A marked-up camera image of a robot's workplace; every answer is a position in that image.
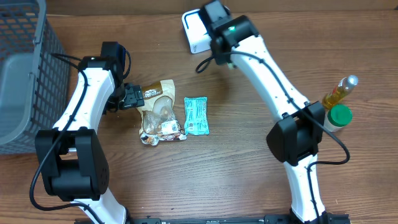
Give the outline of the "brown snack packet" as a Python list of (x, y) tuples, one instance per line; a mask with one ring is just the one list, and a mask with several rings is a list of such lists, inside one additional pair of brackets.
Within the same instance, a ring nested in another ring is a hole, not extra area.
[(175, 84), (173, 80), (161, 80), (142, 88), (144, 106), (141, 114), (140, 140), (143, 144), (158, 145), (161, 141), (187, 139), (174, 113)]

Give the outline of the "light blue wipes pack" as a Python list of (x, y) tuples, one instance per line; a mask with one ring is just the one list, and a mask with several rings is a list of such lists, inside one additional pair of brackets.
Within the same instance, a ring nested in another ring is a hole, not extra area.
[(185, 108), (185, 124), (186, 134), (209, 135), (210, 129), (207, 118), (207, 102), (208, 98), (184, 98)]

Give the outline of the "green lid jar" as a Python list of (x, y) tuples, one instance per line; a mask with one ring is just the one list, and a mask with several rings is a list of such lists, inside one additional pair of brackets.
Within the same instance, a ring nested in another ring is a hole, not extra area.
[(330, 132), (337, 132), (350, 124), (353, 119), (352, 111), (346, 105), (335, 105), (325, 115), (324, 127)]

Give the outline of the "yellow bottle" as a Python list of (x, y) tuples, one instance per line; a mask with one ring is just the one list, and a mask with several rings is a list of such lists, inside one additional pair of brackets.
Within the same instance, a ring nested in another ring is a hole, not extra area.
[(322, 105), (327, 110), (332, 109), (337, 105), (344, 97), (348, 96), (354, 88), (358, 85), (359, 79), (356, 75), (350, 75), (344, 77), (334, 89), (326, 94), (322, 99)]

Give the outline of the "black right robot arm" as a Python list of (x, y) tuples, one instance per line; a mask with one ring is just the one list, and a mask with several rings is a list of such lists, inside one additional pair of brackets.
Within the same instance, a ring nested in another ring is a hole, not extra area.
[(323, 223), (315, 165), (325, 118), (321, 104), (311, 103), (289, 82), (247, 16), (233, 18), (220, 1), (203, 5), (198, 14), (211, 38), (212, 59), (240, 69), (273, 116), (275, 125), (266, 141), (286, 169), (293, 222)]

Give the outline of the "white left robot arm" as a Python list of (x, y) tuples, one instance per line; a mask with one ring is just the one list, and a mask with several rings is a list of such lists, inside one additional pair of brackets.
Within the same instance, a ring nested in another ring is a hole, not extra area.
[(131, 223), (109, 189), (109, 165), (97, 135), (102, 115), (144, 106), (141, 86), (125, 82), (130, 53), (118, 42), (103, 42), (99, 56), (83, 57), (75, 68), (78, 82), (66, 110), (51, 129), (36, 134), (39, 167), (30, 202), (42, 211), (78, 207), (90, 223)]

